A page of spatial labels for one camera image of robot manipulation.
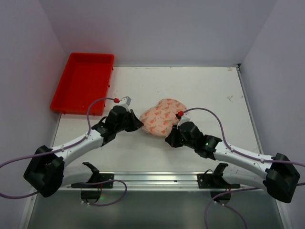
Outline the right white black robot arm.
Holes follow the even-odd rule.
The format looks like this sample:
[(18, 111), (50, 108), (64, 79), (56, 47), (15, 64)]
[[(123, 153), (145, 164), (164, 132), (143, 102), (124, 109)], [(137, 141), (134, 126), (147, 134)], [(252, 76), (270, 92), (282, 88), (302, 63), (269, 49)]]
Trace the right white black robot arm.
[(271, 197), (284, 202), (292, 201), (300, 174), (283, 154), (259, 155), (232, 146), (215, 136), (203, 134), (193, 122), (173, 125), (165, 139), (172, 148), (187, 146), (200, 157), (219, 161), (211, 175), (203, 181), (213, 188), (250, 186), (265, 190)]

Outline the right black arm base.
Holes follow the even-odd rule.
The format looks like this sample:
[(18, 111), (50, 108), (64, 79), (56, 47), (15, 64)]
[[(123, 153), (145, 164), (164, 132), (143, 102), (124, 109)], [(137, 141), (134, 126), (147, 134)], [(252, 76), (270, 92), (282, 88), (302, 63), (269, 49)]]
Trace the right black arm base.
[(222, 191), (210, 191), (211, 198), (218, 194), (240, 188), (240, 184), (229, 184), (223, 179), (224, 171), (228, 164), (219, 163), (214, 171), (206, 170), (204, 173), (197, 174), (197, 183), (199, 189), (221, 189)]

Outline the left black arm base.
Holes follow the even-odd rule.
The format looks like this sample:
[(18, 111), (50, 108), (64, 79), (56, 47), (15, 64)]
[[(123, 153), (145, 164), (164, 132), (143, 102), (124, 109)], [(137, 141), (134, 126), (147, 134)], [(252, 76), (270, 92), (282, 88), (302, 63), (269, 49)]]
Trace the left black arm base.
[(113, 188), (114, 173), (100, 173), (89, 162), (83, 162), (80, 167), (73, 172), (71, 188), (93, 188), (93, 191), (81, 191), (81, 200), (87, 205), (97, 205), (102, 197), (103, 188)]

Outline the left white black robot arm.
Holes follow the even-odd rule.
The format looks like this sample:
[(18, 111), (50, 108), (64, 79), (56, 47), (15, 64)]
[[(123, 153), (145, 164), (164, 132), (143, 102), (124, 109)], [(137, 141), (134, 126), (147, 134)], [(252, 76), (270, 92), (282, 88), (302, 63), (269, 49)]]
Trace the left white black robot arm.
[(96, 187), (101, 181), (96, 167), (89, 162), (83, 162), (79, 167), (69, 164), (111, 142), (119, 132), (133, 132), (142, 126), (133, 110), (116, 105), (107, 117), (90, 128), (90, 133), (55, 148), (39, 147), (23, 177), (45, 198), (69, 184), (93, 184)]

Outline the peach floral mesh laundry bag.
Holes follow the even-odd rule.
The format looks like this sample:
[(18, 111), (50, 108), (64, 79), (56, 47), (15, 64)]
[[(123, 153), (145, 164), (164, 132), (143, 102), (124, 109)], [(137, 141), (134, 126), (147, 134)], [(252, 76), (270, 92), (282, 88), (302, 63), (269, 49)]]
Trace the peach floral mesh laundry bag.
[(178, 124), (176, 114), (185, 111), (186, 106), (175, 99), (162, 99), (156, 106), (144, 112), (139, 120), (143, 123), (142, 129), (154, 136), (167, 137), (172, 126)]

